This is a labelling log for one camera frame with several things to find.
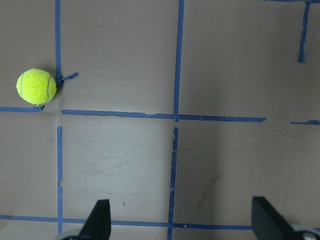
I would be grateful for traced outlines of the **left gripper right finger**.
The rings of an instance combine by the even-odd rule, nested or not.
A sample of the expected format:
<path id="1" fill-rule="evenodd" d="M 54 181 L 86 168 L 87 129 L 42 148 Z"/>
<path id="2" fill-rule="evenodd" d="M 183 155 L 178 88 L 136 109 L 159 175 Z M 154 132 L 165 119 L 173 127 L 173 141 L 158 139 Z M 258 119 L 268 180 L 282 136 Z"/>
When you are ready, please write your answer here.
<path id="1" fill-rule="evenodd" d="M 263 196 L 251 200 L 251 227 L 258 240 L 300 239 L 300 233 Z"/>

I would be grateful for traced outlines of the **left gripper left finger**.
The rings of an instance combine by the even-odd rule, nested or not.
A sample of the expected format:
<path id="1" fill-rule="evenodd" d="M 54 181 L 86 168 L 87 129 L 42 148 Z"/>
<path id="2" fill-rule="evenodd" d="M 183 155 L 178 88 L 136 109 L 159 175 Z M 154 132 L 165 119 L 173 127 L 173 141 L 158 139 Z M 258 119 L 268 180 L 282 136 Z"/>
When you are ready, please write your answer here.
<path id="1" fill-rule="evenodd" d="M 80 240 L 108 240 L 111 235 L 111 210 L 108 199 L 98 200 L 83 225 Z"/>

